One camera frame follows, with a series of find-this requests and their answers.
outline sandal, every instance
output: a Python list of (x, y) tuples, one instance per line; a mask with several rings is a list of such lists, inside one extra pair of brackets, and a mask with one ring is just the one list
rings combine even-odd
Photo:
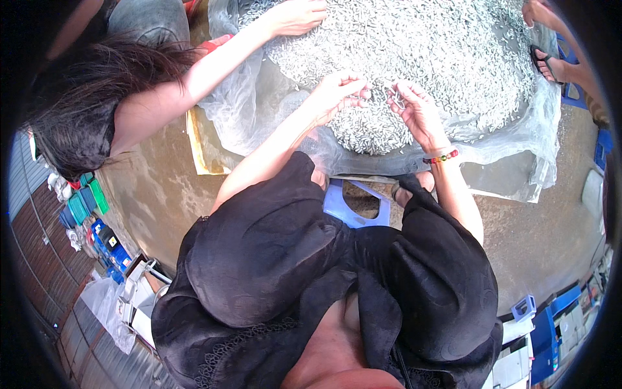
[(543, 53), (546, 53), (546, 52), (536, 45), (531, 45), (529, 47), (529, 55), (531, 56), (531, 62), (534, 63), (534, 65), (536, 66), (536, 69), (538, 69), (538, 72), (542, 74), (542, 72), (540, 71), (540, 66), (538, 66), (538, 61), (543, 61), (546, 64), (546, 67), (549, 68), (550, 74), (553, 76), (555, 83), (558, 85), (563, 85), (564, 84), (563, 82), (557, 81), (557, 77), (555, 77), (555, 72), (553, 72), (553, 68), (549, 65), (549, 60), (552, 58), (550, 54), (547, 54), (546, 57), (544, 57), (543, 59), (540, 59), (536, 55), (536, 50), (540, 50)]

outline dark hair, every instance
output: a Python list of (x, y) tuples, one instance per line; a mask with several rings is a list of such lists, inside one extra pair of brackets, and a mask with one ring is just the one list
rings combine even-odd
[(119, 102), (180, 80), (193, 60), (193, 50), (179, 43), (154, 48), (122, 35), (73, 49), (35, 80), (23, 128), (32, 131), (47, 162), (76, 181), (110, 156)]

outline green crate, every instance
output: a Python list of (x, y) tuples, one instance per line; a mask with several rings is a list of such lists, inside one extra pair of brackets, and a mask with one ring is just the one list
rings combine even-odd
[(80, 195), (77, 192), (74, 193), (73, 196), (69, 198), (67, 204), (69, 205), (69, 211), (71, 211), (75, 221), (78, 225), (82, 225), (82, 222), (89, 216), (89, 213)]
[(108, 212), (110, 207), (108, 206), (108, 201), (106, 201), (104, 192), (101, 190), (100, 183), (97, 181), (97, 179), (93, 179), (88, 184), (88, 187), (91, 189), (93, 197), (95, 198), (95, 202), (97, 203), (97, 208), (95, 208), (95, 211), (100, 215), (104, 215), (106, 212)]

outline black fabric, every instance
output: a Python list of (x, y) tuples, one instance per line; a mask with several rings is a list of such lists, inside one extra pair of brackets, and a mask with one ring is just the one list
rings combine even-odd
[(352, 230), (322, 212), (314, 165), (296, 152), (275, 178), (238, 193), (183, 239), (156, 304), (159, 355), (184, 388), (278, 388), (326, 310), (359, 300), (369, 366), (413, 387), (476, 388), (501, 349), (498, 291), (479, 243), (432, 196), (402, 231)]

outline toe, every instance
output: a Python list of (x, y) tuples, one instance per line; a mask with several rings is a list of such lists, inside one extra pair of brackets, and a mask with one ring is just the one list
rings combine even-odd
[(536, 57), (537, 57), (537, 58), (540, 58), (540, 59), (545, 59), (547, 55), (548, 55), (548, 54), (546, 54), (545, 52), (543, 52), (543, 51), (541, 51), (541, 50), (536, 49)]

